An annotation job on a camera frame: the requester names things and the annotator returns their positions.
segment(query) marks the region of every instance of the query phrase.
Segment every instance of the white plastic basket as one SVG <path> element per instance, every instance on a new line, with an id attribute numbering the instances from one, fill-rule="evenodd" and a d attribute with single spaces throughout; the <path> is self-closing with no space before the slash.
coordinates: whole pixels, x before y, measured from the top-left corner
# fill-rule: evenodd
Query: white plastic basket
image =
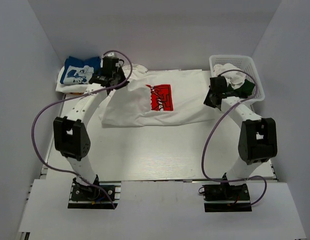
<path id="1" fill-rule="evenodd" d="M 213 71 L 213 67 L 216 64 L 224 65 L 226 63 L 233 64 L 235 67 L 238 67 L 239 69 L 243 70 L 244 72 L 250 74 L 257 83 L 257 95 L 255 98 L 246 101 L 245 103 L 247 105 L 251 105 L 255 102 L 263 101 L 265 99 L 265 94 L 263 87 L 261 85 L 257 69 L 255 67 L 254 61 L 249 56 L 241 56 L 241 55 L 212 55 L 209 58 L 209 65 L 211 70 L 211 76 L 215 77 L 215 73 Z M 249 76 L 246 76 L 246 79 L 248 79 L 250 82 L 253 82 L 252 79 L 250 79 Z"/>

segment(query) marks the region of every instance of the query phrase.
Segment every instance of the wire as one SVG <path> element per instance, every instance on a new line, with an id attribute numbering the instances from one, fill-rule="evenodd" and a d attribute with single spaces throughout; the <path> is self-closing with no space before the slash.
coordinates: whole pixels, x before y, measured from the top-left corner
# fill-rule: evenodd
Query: wire
<path id="1" fill-rule="evenodd" d="M 100 191 L 102 191 L 102 192 L 105 194 L 105 196 L 109 199 L 109 201 L 110 201 L 112 207 L 115 209 L 116 207 L 115 207 L 113 201 L 111 200 L 111 198 L 110 198 L 110 196 L 108 195 L 108 193 L 107 193 L 102 187 L 97 186 L 97 185 L 94 185 L 94 184 L 88 182 L 86 179 L 84 179 L 82 176 L 80 176 L 80 175 L 79 175 L 77 172 L 75 172 L 75 171 L 70 171 L 70 170 L 65 170 L 65 169 L 59 169 L 59 168 L 56 168 L 56 167 L 54 167 L 54 166 L 50 166 L 48 163 L 46 163 L 45 160 L 44 160 L 44 159 L 42 158 L 42 156 L 40 155 L 39 150 L 38 150 L 38 147 L 37 147 L 37 144 L 36 144 L 36 141 L 35 141 L 35 127 L 36 127 L 36 123 L 37 123 L 37 121 L 38 121 L 38 118 L 41 116 L 41 114 L 42 114 L 45 110 L 47 110 L 48 108 L 50 108 L 50 107 L 52 107 L 52 106 L 54 106 L 54 105 L 63 103 L 63 102 L 70 101 L 70 100 L 74 100 L 74 99 L 78 99 L 78 98 L 84 98 L 84 97 L 87 97 L 87 96 L 90 95 L 90 94 L 96 94 L 96 93 L 99 93 L 99 92 L 101 92 L 101 91 L 112 90 L 112 89 L 118 88 L 118 87 L 120 87 L 120 86 L 122 86 L 122 85 L 124 85 L 124 84 L 126 83 L 126 81 L 130 78 L 130 76 L 131 76 L 131 74 L 132 74 L 132 72 L 133 72 L 133 65 L 132 65 L 130 59 L 129 59 L 125 54 L 123 54 L 122 52 L 117 51 L 117 50 L 109 50 L 109 51 L 105 52 L 105 53 L 103 54 L 103 56 L 106 55 L 106 54 L 108 54 L 108 53 L 112 53 L 112 52 L 119 53 L 119 54 L 121 54 L 122 56 L 124 56 L 124 57 L 128 60 L 129 65 L 130 65 L 130 72 L 129 72 L 127 78 L 126 78 L 124 81 L 122 81 L 120 84 L 117 84 L 117 85 L 114 85 L 114 86 L 110 86 L 110 87 L 106 87 L 106 88 L 102 88 L 102 89 L 98 89 L 98 90 L 95 90 L 95 91 L 91 91 L 90 93 L 85 93 L 85 94 L 80 95 L 80 96 L 74 96 L 74 97 L 62 99 L 62 100 L 53 102 L 53 103 L 51 103 L 51 104 L 45 106 L 43 109 L 40 110 L 40 112 L 36 115 L 36 117 L 35 117 L 35 119 L 34 119 L 34 121 L 33 121 L 33 124 L 32 124 L 32 127 L 31 127 L 31 140 L 32 140 L 33 147 L 34 147 L 34 150 L 35 150 L 35 152 L 36 152 L 36 155 L 37 155 L 37 157 L 39 158 L 39 160 L 42 162 L 43 165 L 45 165 L 46 167 L 48 167 L 48 168 L 50 168 L 50 169 L 52 169 L 52 170 L 55 170 L 55 171 L 58 171 L 58 172 L 61 172 L 61 173 L 74 174 L 75 176 L 79 177 L 84 183 L 88 184 L 89 186 L 92 186 L 92 187 L 94 187 L 94 188 L 99 189 Z"/>
<path id="2" fill-rule="evenodd" d="M 99 197 L 99 195 L 100 195 L 100 189 L 98 189 L 98 194 L 95 198 L 87 198 L 87 199 L 93 201 L 93 200 L 97 199 L 97 197 Z"/>
<path id="3" fill-rule="evenodd" d="M 235 202 L 228 204 L 228 206 L 233 206 L 234 204 L 236 204 L 239 201 L 239 195 L 237 195 L 237 198 L 235 200 Z"/>
<path id="4" fill-rule="evenodd" d="M 231 69 L 231 70 L 226 70 L 222 73 L 220 73 L 218 76 L 220 77 L 222 74 L 225 74 L 225 73 L 228 73 L 228 72 L 241 72 L 241 73 L 244 73 L 246 74 L 247 76 L 249 76 L 252 81 L 254 82 L 255 86 L 256 86 L 256 90 L 254 92 L 254 94 L 246 99 L 243 99 L 241 101 L 239 101 L 238 103 L 236 103 L 235 105 L 233 105 L 228 111 L 226 111 L 222 116 L 221 118 L 217 121 L 217 123 L 215 124 L 215 126 L 213 127 L 213 129 L 211 130 L 207 140 L 206 140 L 206 143 L 205 143 L 205 146 L 204 146 L 204 149 L 203 149 L 203 154 L 202 154 L 202 157 L 201 157 L 201 171 L 203 173 L 203 175 L 205 176 L 205 178 L 207 178 L 208 180 L 212 181 L 212 182 L 217 182 L 217 183 L 221 183 L 221 184 L 226 184 L 226 183 L 235 183 L 235 182 L 241 182 L 241 181 L 247 181 L 247 180 L 251 180 L 251 179 L 261 179 L 264 181 L 265 183 L 265 187 L 264 187 L 264 191 L 263 193 L 261 194 L 261 196 L 256 200 L 254 201 L 253 203 L 251 204 L 247 204 L 247 205 L 244 205 L 242 206 L 243 208 L 246 208 L 246 207 L 250 207 L 250 206 L 253 206 L 255 205 L 256 203 L 258 203 L 265 195 L 266 193 L 266 190 L 267 190 L 267 181 L 264 177 L 262 176 L 259 176 L 259 175 L 256 175 L 256 176 L 251 176 L 247 179 L 245 178 L 241 178 L 241 179 L 234 179 L 234 180 L 220 180 L 220 179 L 217 179 L 217 178 L 210 178 L 206 172 L 205 172 L 205 168 L 204 168 L 204 161 L 205 161 L 205 154 L 206 154 L 206 150 L 207 150 L 207 147 L 208 147 L 208 144 L 209 144 L 209 141 L 211 140 L 211 137 L 212 135 L 214 134 L 214 132 L 216 131 L 216 128 L 219 126 L 220 122 L 232 111 L 234 110 L 236 107 L 238 107 L 240 104 L 242 104 L 243 102 L 247 101 L 247 100 L 250 100 L 250 99 L 253 99 L 257 96 L 257 93 L 258 93 L 258 85 L 257 85 L 257 82 L 256 80 L 248 73 L 244 72 L 243 70 L 240 70 L 240 69 Z"/>
<path id="5" fill-rule="evenodd" d="M 119 61 L 121 61 L 121 62 L 123 62 L 123 64 L 121 64 L 121 68 L 123 67 L 123 65 L 125 64 L 125 61 L 124 60 L 122 60 L 122 59 L 119 59 Z"/>
<path id="6" fill-rule="evenodd" d="M 200 189 L 198 189 L 198 193 L 199 194 L 204 194 L 205 193 L 205 190 L 204 191 L 200 191 L 201 189 L 205 188 L 204 186 L 202 186 Z"/>
<path id="7" fill-rule="evenodd" d="M 98 198 L 97 200 L 93 201 L 92 203 L 95 204 L 97 202 L 100 202 L 101 200 L 103 200 L 105 198 L 105 196 L 102 196 L 100 198 Z"/>

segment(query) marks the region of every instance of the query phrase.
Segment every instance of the white platform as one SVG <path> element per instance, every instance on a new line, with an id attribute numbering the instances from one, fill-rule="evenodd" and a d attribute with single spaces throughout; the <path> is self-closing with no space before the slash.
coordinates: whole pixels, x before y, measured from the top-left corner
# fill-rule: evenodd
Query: white platform
<path id="1" fill-rule="evenodd" d="M 204 72 L 209 81 L 210 71 Z M 64 103 L 62 116 L 78 100 Z M 101 181 L 198 180 L 204 179 L 200 162 L 206 139 L 217 120 L 182 126 L 108 127 L 102 126 L 100 107 L 88 124 L 91 139 L 89 158 Z M 238 157 L 239 127 L 226 117 L 217 128 L 206 153 L 205 169 L 212 178 L 220 178 Z M 49 164 L 71 169 L 52 145 Z M 47 178 L 56 172 L 48 170 Z M 253 175 L 273 177 L 268 162 Z"/>
<path id="2" fill-rule="evenodd" d="M 29 240 L 294 240 L 305 238 L 287 184 L 269 183 L 252 212 L 204 212 L 200 183 L 122 183 L 115 210 L 67 209 L 71 176 L 35 180 L 20 231 Z M 262 183 L 249 183 L 252 200 Z"/>

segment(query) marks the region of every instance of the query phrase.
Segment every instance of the green cloth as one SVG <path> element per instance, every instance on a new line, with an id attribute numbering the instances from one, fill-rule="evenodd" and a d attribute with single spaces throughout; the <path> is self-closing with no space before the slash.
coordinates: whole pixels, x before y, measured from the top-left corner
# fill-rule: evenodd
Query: green cloth
<path id="1" fill-rule="evenodd" d="M 240 86 L 239 88 L 234 90 L 231 84 L 229 84 L 227 86 L 227 90 L 229 92 L 237 93 L 240 98 L 246 99 L 253 93 L 254 87 L 255 87 L 255 84 L 253 82 L 250 82 L 247 79 L 245 79 L 244 84 Z"/>

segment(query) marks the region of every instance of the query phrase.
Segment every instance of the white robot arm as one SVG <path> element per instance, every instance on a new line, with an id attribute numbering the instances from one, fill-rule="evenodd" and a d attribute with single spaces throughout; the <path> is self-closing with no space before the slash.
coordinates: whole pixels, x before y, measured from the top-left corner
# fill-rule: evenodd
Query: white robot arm
<path id="1" fill-rule="evenodd" d="M 218 108 L 224 115 L 231 117 L 240 127 L 240 136 L 239 157 L 222 180 L 209 178 L 203 170 L 209 180 L 221 183 L 203 186 L 205 199 L 208 202 L 236 200 L 239 196 L 241 199 L 249 200 L 245 180 L 258 166 L 277 155 L 275 121 L 272 118 L 262 118 L 240 102 L 242 99 L 236 92 L 229 91 L 223 76 L 210 79 L 210 90 L 204 104 Z"/>
<path id="2" fill-rule="evenodd" d="M 120 59 L 114 56 L 104 57 L 103 67 L 92 76 L 85 93 L 122 83 L 125 80 L 125 75 L 119 61 Z M 81 192 L 85 193 L 87 199 L 93 199 L 98 195 L 98 191 L 85 183 L 81 177 L 97 186 L 99 186 L 99 178 L 92 170 L 89 162 L 90 139 L 86 128 L 97 107 L 107 97 L 107 93 L 109 92 L 100 91 L 81 98 L 63 118 L 57 117 L 54 120 L 55 148 L 67 159 L 73 170 L 80 175 L 73 181 L 82 190 Z"/>

